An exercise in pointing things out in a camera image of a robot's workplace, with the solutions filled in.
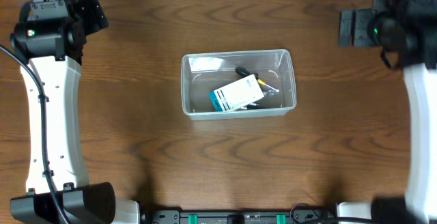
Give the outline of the slim black yellow screwdriver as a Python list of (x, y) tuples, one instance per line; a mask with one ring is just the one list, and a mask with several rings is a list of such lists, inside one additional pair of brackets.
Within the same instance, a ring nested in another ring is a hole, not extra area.
[(258, 73), (255, 72), (250, 72), (248, 71), (246, 68), (243, 68), (241, 66), (236, 67), (235, 72), (240, 75), (241, 77), (247, 77), (250, 75), (253, 75), (256, 79), (256, 81), (261, 85), (264, 86), (266, 88), (268, 88), (269, 90), (275, 92), (275, 93), (279, 93), (279, 90), (277, 88), (274, 88), (273, 86), (267, 84), (265, 81), (263, 81), (262, 79), (259, 78)]

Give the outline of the white blue cardboard box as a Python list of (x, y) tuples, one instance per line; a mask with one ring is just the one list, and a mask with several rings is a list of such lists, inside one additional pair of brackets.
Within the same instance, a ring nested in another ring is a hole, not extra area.
[(228, 112), (261, 100), (264, 94), (252, 74), (210, 92), (209, 97), (216, 111)]

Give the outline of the silver wrench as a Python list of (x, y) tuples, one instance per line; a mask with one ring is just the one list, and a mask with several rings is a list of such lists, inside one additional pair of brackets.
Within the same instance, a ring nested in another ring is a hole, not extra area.
[(273, 95), (276, 94), (276, 91), (268, 90), (268, 91), (265, 91), (265, 92), (262, 92), (262, 93), (263, 93), (264, 96), (273, 96)]

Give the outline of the small black orange hammer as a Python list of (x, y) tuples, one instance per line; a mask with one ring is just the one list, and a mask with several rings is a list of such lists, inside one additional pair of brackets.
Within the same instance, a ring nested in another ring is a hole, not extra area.
[(246, 106), (239, 108), (238, 110), (239, 111), (246, 111), (246, 110), (253, 110), (253, 109), (264, 109), (264, 107), (257, 104), (257, 103), (250, 103)]

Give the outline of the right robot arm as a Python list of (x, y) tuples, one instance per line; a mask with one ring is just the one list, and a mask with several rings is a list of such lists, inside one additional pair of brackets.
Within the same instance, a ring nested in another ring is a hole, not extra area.
[(377, 197), (363, 211), (375, 223), (436, 222), (436, 0), (373, 0), (343, 10), (338, 44), (379, 47), (403, 73), (410, 109), (410, 172), (402, 197)]

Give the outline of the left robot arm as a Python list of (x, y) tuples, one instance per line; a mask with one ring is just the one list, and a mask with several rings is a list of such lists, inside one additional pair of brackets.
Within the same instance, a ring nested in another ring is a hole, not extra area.
[(109, 25), (98, 0), (31, 0), (6, 53), (20, 65), (29, 105), (26, 193), (10, 201), (22, 223), (139, 223), (136, 201), (91, 184), (83, 159), (78, 90), (87, 37)]

